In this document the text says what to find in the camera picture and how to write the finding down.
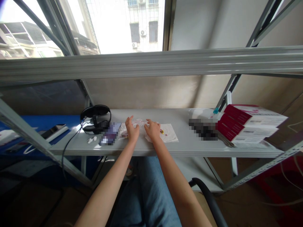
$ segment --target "black headphones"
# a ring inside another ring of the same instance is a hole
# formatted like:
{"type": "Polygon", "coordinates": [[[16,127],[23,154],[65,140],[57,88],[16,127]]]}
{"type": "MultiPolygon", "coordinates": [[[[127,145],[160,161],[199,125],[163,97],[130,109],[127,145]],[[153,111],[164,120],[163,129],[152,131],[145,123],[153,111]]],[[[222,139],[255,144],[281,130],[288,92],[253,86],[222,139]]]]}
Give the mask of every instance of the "black headphones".
{"type": "Polygon", "coordinates": [[[83,131],[86,134],[98,135],[110,127],[111,111],[106,105],[95,105],[92,107],[87,107],[80,114],[80,122],[82,122],[85,117],[92,118],[94,123],[94,125],[88,125],[83,128],[83,131]],[[106,115],[108,112],[110,113],[110,120],[104,120],[100,123],[97,123],[97,117],[106,115]]]}

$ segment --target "leg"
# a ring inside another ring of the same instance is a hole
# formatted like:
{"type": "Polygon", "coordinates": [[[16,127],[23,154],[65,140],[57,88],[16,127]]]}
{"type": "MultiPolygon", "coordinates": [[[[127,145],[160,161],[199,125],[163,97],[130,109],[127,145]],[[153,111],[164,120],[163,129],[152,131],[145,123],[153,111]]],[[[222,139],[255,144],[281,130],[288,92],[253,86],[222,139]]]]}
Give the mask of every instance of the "leg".
{"type": "Polygon", "coordinates": [[[181,226],[158,157],[139,157],[137,162],[146,225],[181,226]]]}
{"type": "Polygon", "coordinates": [[[141,187],[137,177],[133,177],[125,186],[110,226],[145,226],[141,187]]]}

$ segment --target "box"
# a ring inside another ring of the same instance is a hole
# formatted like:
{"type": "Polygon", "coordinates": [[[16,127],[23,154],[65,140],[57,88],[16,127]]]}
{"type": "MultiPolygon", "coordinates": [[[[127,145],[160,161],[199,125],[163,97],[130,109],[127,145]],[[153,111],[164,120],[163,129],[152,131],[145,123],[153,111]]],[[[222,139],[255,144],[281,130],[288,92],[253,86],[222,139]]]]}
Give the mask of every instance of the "box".
{"type": "Polygon", "coordinates": [[[235,134],[230,128],[228,128],[222,121],[218,121],[218,131],[233,143],[260,143],[263,138],[259,137],[242,137],[235,134]]]}
{"type": "Polygon", "coordinates": [[[270,137],[272,134],[279,130],[275,127],[262,125],[243,126],[226,113],[223,114],[220,121],[225,124],[229,129],[231,129],[235,134],[242,137],[265,138],[270,137]]]}
{"type": "Polygon", "coordinates": [[[227,113],[244,126],[267,125],[277,127],[288,118],[257,105],[230,104],[225,108],[224,113],[227,113]]]}

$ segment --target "headphone cable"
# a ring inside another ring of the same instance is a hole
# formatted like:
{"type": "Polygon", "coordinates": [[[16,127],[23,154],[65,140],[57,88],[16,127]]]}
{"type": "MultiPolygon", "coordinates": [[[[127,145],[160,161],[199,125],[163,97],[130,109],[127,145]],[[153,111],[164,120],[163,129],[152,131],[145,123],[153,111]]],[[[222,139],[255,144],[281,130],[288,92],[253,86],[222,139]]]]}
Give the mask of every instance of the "headphone cable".
{"type": "MultiPolygon", "coordinates": [[[[66,150],[66,148],[67,148],[69,142],[75,137],[75,135],[77,135],[78,132],[81,131],[83,125],[85,125],[86,123],[84,123],[84,121],[83,121],[82,123],[80,122],[80,125],[81,125],[80,129],[79,129],[79,130],[78,130],[78,131],[69,139],[69,141],[66,143],[66,145],[65,145],[65,147],[64,147],[64,149],[63,149],[63,152],[62,152],[61,166],[62,166],[63,176],[64,176],[64,178],[65,178],[67,184],[68,184],[69,182],[68,182],[68,179],[67,179],[67,177],[66,177],[66,175],[65,175],[65,170],[64,170],[64,153],[65,153],[65,150],[66,150]]],[[[72,187],[73,187],[76,191],[78,191],[79,193],[81,193],[82,195],[84,195],[84,196],[87,197],[87,195],[85,195],[83,192],[81,192],[80,190],[76,189],[74,186],[72,186],[72,187]]]]}

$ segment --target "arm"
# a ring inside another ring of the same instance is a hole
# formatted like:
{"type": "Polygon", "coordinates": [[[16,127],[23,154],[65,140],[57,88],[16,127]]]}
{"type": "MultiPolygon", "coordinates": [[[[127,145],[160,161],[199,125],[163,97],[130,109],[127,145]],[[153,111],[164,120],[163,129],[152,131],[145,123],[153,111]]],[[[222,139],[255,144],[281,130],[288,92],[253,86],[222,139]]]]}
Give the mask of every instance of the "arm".
{"type": "Polygon", "coordinates": [[[106,225],[139,137],[139,126],[132,126],[132,118],[125,122],[128,144],[92,194],[74,227],[106,225]]]}
{"type": "Polygon", "coordinates": [[[147,120],[150,126],[144,125],[144,127],[154,144],[167,187],[174,201],[182,226],[211,227],[193,190],[160,138],[160,124],[150,119],[147,120]]]}

